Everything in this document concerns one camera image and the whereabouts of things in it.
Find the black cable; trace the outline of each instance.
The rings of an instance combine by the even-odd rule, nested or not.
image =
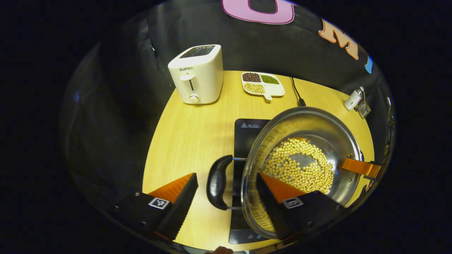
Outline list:
[[[292,81],[292,86],[293,86],[295,92],[296,92],[297,95],[298,95],[298,104],[299,104],[300,106],[306,106],[305,100],[303,100],[303,99],[301,98],[300,94],[298,93],[297,88],[295,87],[295,82],[293,81],[293,78],[290,77],[290,80]]]

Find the screw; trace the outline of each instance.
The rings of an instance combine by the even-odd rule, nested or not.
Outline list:
[[[140,226],[142,228],[147,228],[147,227],[149,227],[149,224],[146,221],[142,221],[142,222],[140,222]]]

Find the wooden table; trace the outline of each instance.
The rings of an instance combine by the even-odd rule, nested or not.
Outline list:
[[[258,249],[278,240],[251,244],[228,243],[231,211],[215,208],[207,199],[207,176],[213,162],[234,154],[234,121],[238,118],[272,119],[282,111],[297,106],[297,97],[289,77],[276,75],[286,94],[265,101],[263,96],[246,93],[240,81],[242,71],[225,71],[220,98],[208,105],[184,104],[174,90],[160,117],[149,147],[143,176],[143,192],[196,172],[199,188],[175,242],[199,249],[214,250],[225,246],[234,251]],[[369,127],[359,114],[342,105],[348,98],[334,89],[295,79],[295,85],[307,106],[321,108],[341,119],[351,130],[366,161],[374,160]],[[233,163],[226,170],[226,204],[232,204]],[[356,200],[365,184],[362,178],[348,205]]]

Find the supor logo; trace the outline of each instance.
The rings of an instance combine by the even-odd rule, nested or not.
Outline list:
[[[216,175],[213,177],[213,184],[210,187],[210,190],[214,193],[217,193],[220,190],[220,184],[221,184],[221,176]]]
[[[187,70],[191,70],[193,69],[193,67],[185,67],[185,68],[179,68],[179,71],[187,71]]]
[[[163,210],[168,204],[169,204],[168,200],[154,198],[148,205]]]

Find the toaster lever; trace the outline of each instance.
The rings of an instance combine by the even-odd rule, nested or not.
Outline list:
[[[188,81],[188,80],[192,79],[194,76],[195,76],[195,74],[182,75],[182,76],[180,77],[180,80],[182,80],[182,81]]]

